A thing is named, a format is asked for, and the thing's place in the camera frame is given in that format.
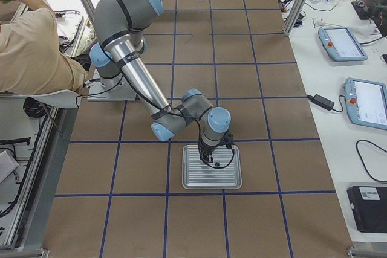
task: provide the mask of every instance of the chair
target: chair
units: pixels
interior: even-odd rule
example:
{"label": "chair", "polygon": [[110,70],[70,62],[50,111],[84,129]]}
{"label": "chair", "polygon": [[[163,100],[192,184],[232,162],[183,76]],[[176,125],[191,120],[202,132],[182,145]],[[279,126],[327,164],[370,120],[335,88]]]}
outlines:
{"label": "chair", "polygon": [[78,93],[70,90],[60,90],[48,94],[32,95],[30,97],[52,107],[65,109],[78,108],[81,99]]}

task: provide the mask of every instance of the tablet screen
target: tablet screen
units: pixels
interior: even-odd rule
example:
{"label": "tablet screen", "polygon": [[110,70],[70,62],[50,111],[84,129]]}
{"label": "tablet screen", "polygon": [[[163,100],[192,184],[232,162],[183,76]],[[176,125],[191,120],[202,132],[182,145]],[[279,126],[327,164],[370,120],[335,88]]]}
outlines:
{"label": "tablet screen", "polygon": [[387,105],[383,87],[378,84],[354,81],[359,120],[387,125]]}
{"label": "tablet screen", "polygon": [[361,57],[362,52],[345,28],[326,30],[328,37],[333,43],[340,57]]}

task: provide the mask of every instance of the white label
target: white label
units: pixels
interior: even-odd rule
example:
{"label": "white label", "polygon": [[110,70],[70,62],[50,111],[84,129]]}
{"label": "white label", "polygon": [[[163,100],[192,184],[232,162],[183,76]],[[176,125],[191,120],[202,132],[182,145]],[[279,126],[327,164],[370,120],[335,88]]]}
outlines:
{"label": "white label", "polygon": [[363,199],[379,201],[379,195],[375,187],[359,187]]}

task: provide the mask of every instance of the floor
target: floor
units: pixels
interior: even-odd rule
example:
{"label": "floor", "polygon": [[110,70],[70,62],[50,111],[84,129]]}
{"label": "floor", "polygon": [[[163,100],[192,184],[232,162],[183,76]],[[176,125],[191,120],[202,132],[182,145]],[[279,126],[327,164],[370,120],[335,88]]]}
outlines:
{"label": "floor", "polygon": [[186,190],[140,102],[83,100],[44,237],[50,257],[339,258],[351,246],[277,0],[163,0],[142,59],[177,105],[232,115],[238,190]]}

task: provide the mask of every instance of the tablet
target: tablet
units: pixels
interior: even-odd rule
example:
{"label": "tablet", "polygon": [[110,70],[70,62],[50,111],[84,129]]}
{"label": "tablet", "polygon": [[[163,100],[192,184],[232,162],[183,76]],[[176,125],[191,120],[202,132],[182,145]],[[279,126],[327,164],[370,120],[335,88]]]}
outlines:
{"label": "tablet", "polygon": [[347,27],[320,28],[319,39],[328,55],[336,62],[368,59],[355,35]]}
{"label": "tablet", "polygon": [[383,83],[348,78],[344,85],[346,111],[352,123],[387,129],[387,89]]}

